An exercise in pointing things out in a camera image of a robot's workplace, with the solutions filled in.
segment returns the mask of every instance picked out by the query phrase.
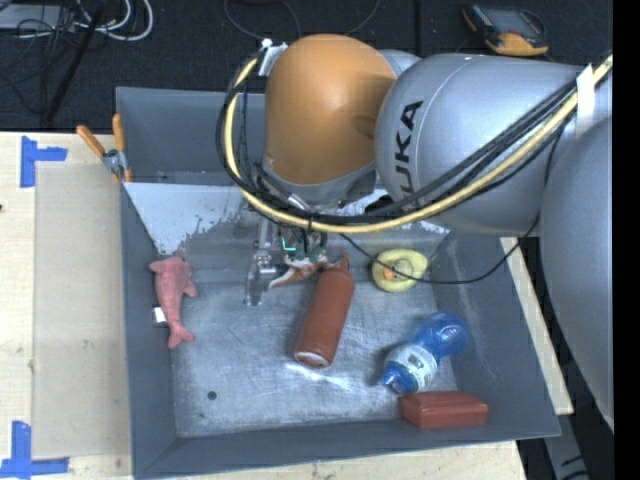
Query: red block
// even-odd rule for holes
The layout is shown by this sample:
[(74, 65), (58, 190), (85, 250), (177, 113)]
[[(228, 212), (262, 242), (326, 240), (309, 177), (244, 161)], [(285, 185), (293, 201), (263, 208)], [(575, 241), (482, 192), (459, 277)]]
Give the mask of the red block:
[(427, 391), (400, 397), (402, 417), (420, 428), (486, 425), (489, 406), (461, 391)]

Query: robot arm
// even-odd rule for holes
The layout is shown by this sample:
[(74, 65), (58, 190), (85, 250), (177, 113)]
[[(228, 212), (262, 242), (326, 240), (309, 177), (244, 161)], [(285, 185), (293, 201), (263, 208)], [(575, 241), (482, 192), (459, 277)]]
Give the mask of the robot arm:
[[(383, 232), (428, 219), (474, 234), (536, 233), (554, 310), (613, 429), (613, 57), (591, 75), (529, 59), (384, 53), (332, 35), (290, 45), (265, 93), (267, 187), (243, 179), (234, 157), (237, 94), (218, 134), (230, 175), (260, 213), (309, 232)], [(594, 100), (586, 127), (580, 76)], [(371, 194), (376, 176), (389, 204), (350, 217), (323, 211)]]

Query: gray bin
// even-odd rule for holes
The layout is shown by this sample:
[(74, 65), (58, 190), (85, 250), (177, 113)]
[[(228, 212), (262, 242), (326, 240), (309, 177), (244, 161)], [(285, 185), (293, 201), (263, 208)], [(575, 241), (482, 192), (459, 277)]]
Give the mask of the gray bin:
[[(224, 94), (214, 92), (118, 88), (116, 108), (134, 184), (236, 190), (214, 142), (223, 100)], [(260, 94), (248, 98), (249, 156), (256, 161), (262, 150), (263, 103)], [(221, 223), (184, 244), (200, 293), (183, 299), (182, 316), (197, 340), (173, 351), (167, 348), (168, 330), (152, 320), (157, 300), (148, 264), (158, 259), (158, 250), (124, 186), (121, 219), (135, 478), (560, 434), (506, 263), (480, 282), (420, 284), (404, 294), (384, 294), (368, 279), (367, 258), (332, 236), (332, 258), (350, 253), (354, 305), (334, 365), (317, 377), (304, 378), (292, 373), (289, 356), (314, 278), (270, 290), (262, 306), (243, 305), (253, 250), (251, 219), (242, 232), (237, 222)], [(475, 277), (504, 255), (496, 238), (439, 234), (419, 224), (354, 238), (371, 254), (404, 246), (423, 251), (431, 260), (433, 280)], [(458, 389), (485, 401), (486, 426), (419, 430), (400, 417), (397, 398), (388, 388), (374, 385), (386, 351), (409, 338), (416, 322), (438, 309), (458, 314), (467, 323), (470, 339), (458, 356), (443, 361), (433, 387)], [(217, 395), (214, 400), (208, 396), (211, 391)], [(291, 403), (283, 404), (287, 396)]]

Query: wooden table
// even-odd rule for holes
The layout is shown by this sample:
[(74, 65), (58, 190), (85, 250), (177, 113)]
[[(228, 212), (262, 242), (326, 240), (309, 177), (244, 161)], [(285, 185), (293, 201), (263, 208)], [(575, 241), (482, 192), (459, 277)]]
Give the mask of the wooden table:
[[(23, 135), (36, 140), (39, 148), (58, 146), (68, 149), (64, 162), (37, 163), (36, 186), (32, 188), (19, 186)], [(107, 150), (115, 147), (113, 136), (99, 135), (98, 139)], [(91, 204), (87, 204), (86, 197), (80, 197), (87, 190), (104, 194), (104, 200), (91, 200)], [(74, 320), (77, 329), (69, 329), (69, 325), (66, 325), (60, 328), (60, 332), (69, 332), (71, 336), (84, 331), (87, 335), (97, 332), (100, 336), (119, 333), (115, 338), (116, 343), (124, 343), (124, 333), (119, 323), (106, 327), (102, 325), (97, 331), (91, 323), (95, 315), (110, 314), (112, 316), (109, 318), (117, 319), (123, 312), (117, 185), (100, 160), (75, 134), (0, 132), (0, 205), (0, 239), (3, 244), (0, 262), (0, 308), (3, 315), (0, 326), (0, 459), (5, 458), (4, 451), (10, 449), (11, 421), (21, 420), (33, 427), (32, 458), (48, 458), (47, 455), (52, 453), (47, 451), (50, 443), (55, 443), (64, 456), (71, 457), (69, 471), (54, 478), (132, 478), (126, 421), (118, 426), (113, 423), (122, 422), (122, 415), (127, 412), (127, 400), (121, 399), (122, 393), (119, 391), (121, 389), (126, 398), (126, 379), (107, 382), (100, 377), (107, 372), (95, 367), (112, 359), (116, 351), (110, 350), (110, 347), (100, 347), (99, 341), (94, 344), (89, 338), (83, 338), (81, 343), (79, 341), (75, 345), (65, 345), (68, 353), (60, 356), (62, 359), (58, 357), (53, 366), (58, 371), (68, 372), (66, 380), (60, 380), (61, 383), (67, 383), (60, 386), (61, 393), (67, 390), (69, 397), (80, 394), (80, 402), (71, 403), (62, 395), (54, 396), (55, 390), (41, 392), (40, 386), (46, 383), (42, 384), (39, 379), (46, 378), (48, 365), (47, 358), (38, 354), (47, 345), (41, 343), (42, 337), (35, 331), (46, 318), (34, 318), (35, 314), (48, 315), (42, 313), (39, 305), (53, 304), (49, 294), (38, 291), (39, 283), (36, 281), (46, 284), (57, 279), (55, 276), (68, 278), (65, 268), (73, 266), (77, 273), (74, 275), (79, 276), (78, 282), (58, 283), (55, 300), (64, 301), (69, 308), (82, 307), (83, 312), (78, 313), (81, 316)], [(46, 208), (47, 213), (38, 214), (37, 208)], [(58, 233), (47, 234), (47, 226), (56, 219), (57, 222), (68, 222), (68, 227), (65, 226)], [(72, 237), (79, 244), (79, 249), (71, 251), (65, 247), (65, 235)], [(83, 250), (82, 244), (87, 243), (93, 244), (92, 247)], [(513, 243), (514, 239), (503, 239), (505, 249)], [(569, 414), (573, 411), (571, 400), (520, 251), (509, 258), (509, 266), (556, 412)], [(81, 279), (93, 279), (96, 286), (101, 287), (106, 283), (109, 289), (92, 292), (91, 287), (87, 288), (87, 283), (81, 282)], [(89, 369), (86, 370), (89, 373), (82, 373), (83, 368), (87, 368), (87, 359), (81, 353), (74, 352), (82, 349), (92, 354)], [(109, 371), (109, 375), (113, 376), (114, 371)], [(118, 375), (123, 371), (124, 367), (117, 369)], [(49, 387), (53, 386), (51, 380), (48, 382)], [(103, 393), (109, 389), (118, 391), (115, 398), (113, 393)], [(111, 396), (117, 403), (91, 402), (92, 396)], [(90, 407), (83, 407), (82, 400), (88, 400)], [(46, 414), (39, 407), (45, 407)], [(67, 438), (65, 431), (69, 425), (75, 428), (73, 433), (67, 432)], [(89, 442), (92, 447), (88, 452), (82, 452), (82, 444)], [(516, 443), (501, 442), (199, 478), (510, 480), (526, 477)]]

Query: toy dolphin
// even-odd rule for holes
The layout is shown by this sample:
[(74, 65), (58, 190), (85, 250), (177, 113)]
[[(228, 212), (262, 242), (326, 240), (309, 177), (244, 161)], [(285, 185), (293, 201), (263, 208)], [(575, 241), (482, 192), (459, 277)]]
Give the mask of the toy dolphin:
[(172, 256), (150, 263), (149, 268), (156, 274), (156, 296), (169, 325), (169, 348), (177, 347), (182, 341), (195, 340), (196, 337), (182, 325), (180, 320), (182, 295), (195, 297), (198, 294), (195, 285), (189, 279), (191, 265), (182, 258)]

